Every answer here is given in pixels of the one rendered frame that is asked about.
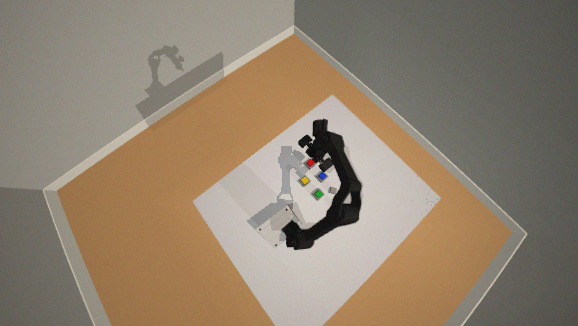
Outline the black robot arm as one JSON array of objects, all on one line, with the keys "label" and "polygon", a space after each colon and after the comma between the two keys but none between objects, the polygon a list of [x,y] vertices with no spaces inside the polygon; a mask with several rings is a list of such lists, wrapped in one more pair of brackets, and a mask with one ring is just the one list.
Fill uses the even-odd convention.
[{"label": "black robot arm", "polygon": [[[342,135],[328,131],[327,119],[318,119],[313,121],[313,136],[316,139],[313,141],[312,151],[316,155],[330,155],[341,185],[324,219],[310,229],[301,230],[293,221],[282,229],[286,235],[286,246],[293,247],[294,250],[309,249],[316,239],[331,230],[357,222],[361,208],[361,183],[344,151]],[[351,204],[344,204],[350,193]]]}]

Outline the green button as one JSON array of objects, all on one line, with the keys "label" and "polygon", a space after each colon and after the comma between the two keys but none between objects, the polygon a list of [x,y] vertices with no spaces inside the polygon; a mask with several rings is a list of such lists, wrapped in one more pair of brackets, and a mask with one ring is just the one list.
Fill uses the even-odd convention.
[{"label": "green button", "polygon": [[312,195],[318,200],[320,200],[325,194],[318,188]]}]

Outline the red button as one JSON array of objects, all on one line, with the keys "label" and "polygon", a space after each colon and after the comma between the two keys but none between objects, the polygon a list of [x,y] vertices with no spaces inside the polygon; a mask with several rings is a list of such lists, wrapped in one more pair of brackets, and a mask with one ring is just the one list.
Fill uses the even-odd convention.
[{"label": "red button", "polygon": [[314,163],[314,161],[312,160],[312,158],[309,158],[304,164],[309,168],[309,170],[310,170],[314,165],[316,165],[316,163]]}]

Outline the yellow button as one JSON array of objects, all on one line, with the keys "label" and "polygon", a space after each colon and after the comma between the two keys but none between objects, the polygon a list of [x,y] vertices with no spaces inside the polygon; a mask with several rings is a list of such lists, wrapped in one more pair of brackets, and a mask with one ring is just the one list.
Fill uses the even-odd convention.
[{"label": "yellow button", "polygon": [[301,179],[299,179],[299,182],[303,185],[303,187],[305,187],[311,181],[306,175],[304,175]]}]

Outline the blue button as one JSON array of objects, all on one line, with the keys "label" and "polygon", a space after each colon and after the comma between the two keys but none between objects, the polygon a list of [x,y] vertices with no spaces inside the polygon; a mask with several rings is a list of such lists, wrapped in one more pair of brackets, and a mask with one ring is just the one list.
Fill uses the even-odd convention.
[{"label": "blue button", "polygon": [[327,174],[323,171],[321,171],[317,176],[316,176],[319,181],[322,183],[326,178],[328,178]]}]

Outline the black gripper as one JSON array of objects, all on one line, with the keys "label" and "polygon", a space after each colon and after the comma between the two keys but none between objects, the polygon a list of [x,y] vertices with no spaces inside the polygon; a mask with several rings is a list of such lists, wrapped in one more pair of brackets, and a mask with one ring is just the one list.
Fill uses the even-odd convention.
[{"label": "black gripper", "polygon": [[[306,150],[306,154],[307,154],[309,157],[312,158],[312,160],[314,161],[314,163],[317,163],[317,162],[321,163],[321,164],[319,165],[319,168],[320,168],[323,172],[325,172],[325,171],[327,171],[327,170],[328,170],[332,165],[334,165],[334,164],[333,164],[332,160],[331,160],[329,157],[328,157],[326,160],[324,160],[324,159],[323,159],[324,156],[322,156],[322,155],[316,155],[316,154],[312,151],[312,149],[311,149],[311,147],[312,147],[312,143],[310,143],[311,141],[313,141],[313,139],[312,139],[309,135],[305,135],[303,138],[301,138],[301,139],[298,141],[298,144],[299,144],[299,146],[300,146],[301,148],[304,148],[306,145],[309,147],[309,148]],[[310,143],[311,145],[310,145],[309,143]],[[321,160],[321,161],[320,161],[320,160]]]}]

